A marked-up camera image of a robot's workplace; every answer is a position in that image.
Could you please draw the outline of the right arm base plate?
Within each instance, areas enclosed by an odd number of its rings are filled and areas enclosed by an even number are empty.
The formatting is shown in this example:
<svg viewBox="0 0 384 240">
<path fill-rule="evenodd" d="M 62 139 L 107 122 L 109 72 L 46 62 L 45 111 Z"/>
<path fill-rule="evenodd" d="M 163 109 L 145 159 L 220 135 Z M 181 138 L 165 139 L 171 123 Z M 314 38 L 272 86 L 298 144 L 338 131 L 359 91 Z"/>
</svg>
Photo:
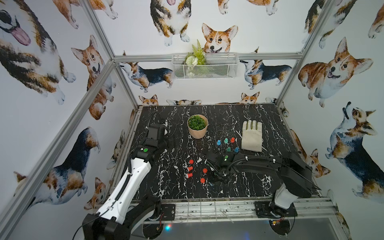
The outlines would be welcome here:
<svg viewBox="0 0 384 240">
<path fill-rule="evenodd" d="M 281 219 L 298 216 L 294 204 L 291 204 L 288 209 L 283 209 L 276 206 L 272 201 L 256 201 L 254 206 L 258 218 Z"/>
</svg>

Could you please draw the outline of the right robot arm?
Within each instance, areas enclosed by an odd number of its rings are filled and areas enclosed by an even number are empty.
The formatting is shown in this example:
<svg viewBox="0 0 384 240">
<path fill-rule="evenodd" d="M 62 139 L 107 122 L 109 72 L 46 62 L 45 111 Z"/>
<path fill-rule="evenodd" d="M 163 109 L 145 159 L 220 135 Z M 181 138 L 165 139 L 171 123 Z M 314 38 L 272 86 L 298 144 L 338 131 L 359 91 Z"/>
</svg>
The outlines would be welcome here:
<svg viewBox="0 0 384 240">
<path fill-rule="evenodd" d="M 271 201 L 255 203 L 259 218 L 284 219 L 297 217 L 294 202 L 299 198 L 312 196 L 316 185 L 312 181 L 312 168 L 291 152 L 282 156 L 258 157 L 240 153 L 226 153 L 222 156 L 209 151 L 199 157 L 212 168 L 215 183 L 225 182 L 232 175 L 255 173 L 276 176 L 281 186 L 273 193 Z"/>
</svg>

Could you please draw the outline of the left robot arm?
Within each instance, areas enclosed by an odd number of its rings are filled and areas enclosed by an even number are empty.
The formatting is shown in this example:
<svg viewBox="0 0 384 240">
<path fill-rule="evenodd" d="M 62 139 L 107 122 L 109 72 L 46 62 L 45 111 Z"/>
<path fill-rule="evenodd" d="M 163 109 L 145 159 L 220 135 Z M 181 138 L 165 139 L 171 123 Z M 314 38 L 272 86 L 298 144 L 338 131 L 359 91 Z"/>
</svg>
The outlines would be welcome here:
<svg viewBox="0 0 384 240">
<path fill-rule="evenodd" d="M 159 197 L 145 195 L 137 206 L 130 207 L 142 181 L 161 160 L 173 136 L 158 112 L 153 112 L 150 119 L 157 123 L 148 123 L 144 138 L 127 157 L 127 169 L 116 188 L 97 213 L 84 218 L 80 226 L 84 239 L 128 240 L 146 220 L 162 221 L 164 213 Z"/>
</svg>

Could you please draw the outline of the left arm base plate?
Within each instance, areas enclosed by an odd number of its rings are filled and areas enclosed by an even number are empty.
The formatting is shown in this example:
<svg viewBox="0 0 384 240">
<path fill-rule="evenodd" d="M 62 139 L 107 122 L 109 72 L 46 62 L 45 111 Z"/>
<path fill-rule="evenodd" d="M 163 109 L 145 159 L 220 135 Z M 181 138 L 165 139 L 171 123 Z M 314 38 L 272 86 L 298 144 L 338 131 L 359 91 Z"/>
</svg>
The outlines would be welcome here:
<svg viewBox="0 0 384 240">
<path fill-rule="evenodd" d="M 174 221 L 176 215 L 175 204 L 162 204 L 157 221 Z"/>
</svg>

